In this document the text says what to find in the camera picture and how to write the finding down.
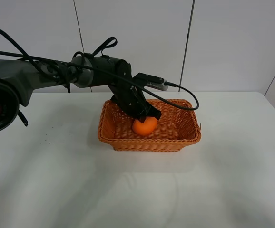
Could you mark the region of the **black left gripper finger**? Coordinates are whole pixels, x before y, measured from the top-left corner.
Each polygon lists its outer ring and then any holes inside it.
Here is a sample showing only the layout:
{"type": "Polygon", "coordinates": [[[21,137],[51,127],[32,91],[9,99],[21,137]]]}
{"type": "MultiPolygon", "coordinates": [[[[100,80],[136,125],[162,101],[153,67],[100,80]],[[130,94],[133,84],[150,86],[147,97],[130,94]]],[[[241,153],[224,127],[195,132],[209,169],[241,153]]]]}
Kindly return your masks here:
{"type": "Polygon", "coordinates": [[[148,104],[147,105],[147,114],[146,114],[146,117],[154,117],[156,118],[157,120],[160,120],[161,118],[161,111],[156,109],[153,105],[151,104],[148,104]]]}
{"type": "Polygon", "coordinates": [[[138,120],[141,122],[141,123],[144,123],[145,122],[145,120],[146,120],[146,116],[144,116],[144,115],[142,115],[142,116],[140,116],[139,118],[138,118],[138,120]]]}

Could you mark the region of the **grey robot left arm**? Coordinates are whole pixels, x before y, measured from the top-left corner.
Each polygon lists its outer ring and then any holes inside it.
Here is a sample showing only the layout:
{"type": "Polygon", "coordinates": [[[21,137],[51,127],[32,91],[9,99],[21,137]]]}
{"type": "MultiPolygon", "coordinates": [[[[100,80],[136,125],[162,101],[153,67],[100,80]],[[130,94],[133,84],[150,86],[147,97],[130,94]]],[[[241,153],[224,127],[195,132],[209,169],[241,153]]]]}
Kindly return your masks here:
{"type": "Polygon", "coordinates": [[[111,101],[127,115],[143,122],[147,117],[160,119],[161,111],[146,101],[142,89],[145,77],[131,74],[131,65],[122,59],[108,56],[76,56],[69,63],[56,60],[0,59],[0,131],[16,117],[24,125],[27,119],[19,110],[28,106],[32,93],[41,88],[70,85],[88,88],[107,85],[113,93],[111,101]]]}

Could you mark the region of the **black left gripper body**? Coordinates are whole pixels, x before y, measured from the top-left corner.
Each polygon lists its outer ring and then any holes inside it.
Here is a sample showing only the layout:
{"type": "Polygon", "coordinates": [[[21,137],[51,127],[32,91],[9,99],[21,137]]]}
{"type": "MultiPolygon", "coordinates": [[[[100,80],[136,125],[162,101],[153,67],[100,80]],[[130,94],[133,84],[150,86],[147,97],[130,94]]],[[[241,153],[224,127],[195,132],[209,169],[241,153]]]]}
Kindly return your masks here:
{"type": "Polygon", "coordinates": [[[109,84],[108,87],[113,93],[110,100],[124,113],[133,118],[146,118],[150,105],[140,89],[121,81],[109,84]]]}

